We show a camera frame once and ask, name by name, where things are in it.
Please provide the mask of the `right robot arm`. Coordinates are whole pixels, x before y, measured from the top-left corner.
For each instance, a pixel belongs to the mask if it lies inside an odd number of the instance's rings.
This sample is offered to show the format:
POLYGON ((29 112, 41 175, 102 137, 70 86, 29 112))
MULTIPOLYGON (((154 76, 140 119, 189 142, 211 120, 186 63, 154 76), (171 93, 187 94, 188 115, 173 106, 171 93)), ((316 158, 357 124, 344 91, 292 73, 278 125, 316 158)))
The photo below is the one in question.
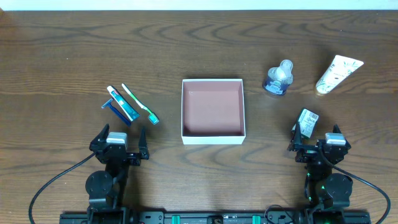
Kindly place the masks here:
POLYGON ((351 149, 351 145, 334 125, 325 139, 315 145, 303 143, 300 123, 294 126, 288 151, 297 153, 296 162, 306 164, 304 196, 309 205, 294 213, 294 223, 344 223, 343 210, 349 207, 353 180, 344 174, 333 173, 333 166, 341 162, 351 149))

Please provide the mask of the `green white soap packet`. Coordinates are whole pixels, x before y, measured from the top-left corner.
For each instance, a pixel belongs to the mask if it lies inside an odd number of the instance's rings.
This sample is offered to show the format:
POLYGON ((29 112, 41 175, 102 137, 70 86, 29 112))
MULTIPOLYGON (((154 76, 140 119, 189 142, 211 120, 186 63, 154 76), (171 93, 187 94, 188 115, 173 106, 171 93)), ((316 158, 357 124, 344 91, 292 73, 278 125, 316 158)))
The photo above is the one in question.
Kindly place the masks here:
POLYGON ((305 139, 310 139, 314 129, 318 123, 319 115, 306 109, 302 108, 297 121, 300 125, 301 136, 305 139))

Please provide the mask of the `white floral lotion tube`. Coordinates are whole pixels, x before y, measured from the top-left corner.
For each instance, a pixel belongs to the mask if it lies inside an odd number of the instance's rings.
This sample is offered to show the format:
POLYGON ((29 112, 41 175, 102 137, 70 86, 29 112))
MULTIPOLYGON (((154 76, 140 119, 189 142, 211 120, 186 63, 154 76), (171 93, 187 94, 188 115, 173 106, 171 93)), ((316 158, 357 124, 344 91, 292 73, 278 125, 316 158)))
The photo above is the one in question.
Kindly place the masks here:
POLYGON ((362 65, 364 65, 364 62, 360 60, 336 55, 325 73, 317 81, 315 85, 316 93, 325 95, 331 92, 362 65))

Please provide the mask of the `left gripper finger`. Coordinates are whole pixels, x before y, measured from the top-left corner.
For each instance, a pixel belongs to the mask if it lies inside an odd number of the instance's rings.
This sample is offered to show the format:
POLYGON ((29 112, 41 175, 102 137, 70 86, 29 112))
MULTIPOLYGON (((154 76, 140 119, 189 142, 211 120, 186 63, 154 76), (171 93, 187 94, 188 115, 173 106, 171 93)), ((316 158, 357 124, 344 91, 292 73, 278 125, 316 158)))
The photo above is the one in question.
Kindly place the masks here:
POLYGON ((147 140, 146 140, 146 129, 143 127, 141 129, 141 135, 139 138, 139 154, 141 159, 149 160, 149 150, 147 147, 147 140))
POLYGON ((99 134, 94 138, 95 144, 100 144, 101 142, 106 142, 109 135, 109 124, 106 124, 104 128, 99 132, 99 134))

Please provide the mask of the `small toothpaste tube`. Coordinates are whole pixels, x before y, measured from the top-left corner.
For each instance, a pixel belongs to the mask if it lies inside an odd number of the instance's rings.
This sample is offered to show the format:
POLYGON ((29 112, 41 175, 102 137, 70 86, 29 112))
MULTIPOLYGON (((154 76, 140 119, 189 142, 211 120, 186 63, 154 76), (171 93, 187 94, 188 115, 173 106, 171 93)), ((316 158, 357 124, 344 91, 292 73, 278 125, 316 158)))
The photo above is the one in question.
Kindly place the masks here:
POLYGON ((139 117, 139 113, 126 101, 126 99, 120 94, 120 92, 112 85, 107 87, 109 94, 117 102, 117 104, 124 111, 125 115, 130 121, 134 121, 139 117))

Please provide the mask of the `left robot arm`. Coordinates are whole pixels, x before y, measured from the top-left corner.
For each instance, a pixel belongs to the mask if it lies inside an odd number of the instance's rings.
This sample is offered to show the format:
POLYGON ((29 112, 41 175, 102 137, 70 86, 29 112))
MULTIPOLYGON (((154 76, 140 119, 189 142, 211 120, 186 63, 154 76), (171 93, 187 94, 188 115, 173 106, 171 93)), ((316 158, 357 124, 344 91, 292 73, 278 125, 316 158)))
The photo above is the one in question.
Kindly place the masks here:
POLYGON ((108 124, 90 142, 89 150, 105 169, 92 173, 86 180, 87 223, 137 223, 136 212, 122 206, 122 200, 129 168, 139 166, 150 157, 145 129, 141 129, 138 149, 138 152, 127 152, 127 134, 111 132, 108 124))

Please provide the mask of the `clear blue sanitizer bottle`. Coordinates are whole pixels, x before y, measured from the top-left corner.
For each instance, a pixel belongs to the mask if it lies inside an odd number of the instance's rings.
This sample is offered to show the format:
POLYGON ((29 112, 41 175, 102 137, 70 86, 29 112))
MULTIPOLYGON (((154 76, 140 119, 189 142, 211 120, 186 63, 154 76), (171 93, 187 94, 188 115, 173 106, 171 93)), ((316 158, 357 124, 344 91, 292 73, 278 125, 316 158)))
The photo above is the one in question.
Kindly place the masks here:
POLYGON ((263 88, 273 95, 285 95, 288 87, 294 80, 292 73, 293 66, 292 61, 285 59, 281 61, 278 67, 270 68, 267 78, 263 83, 263 88))

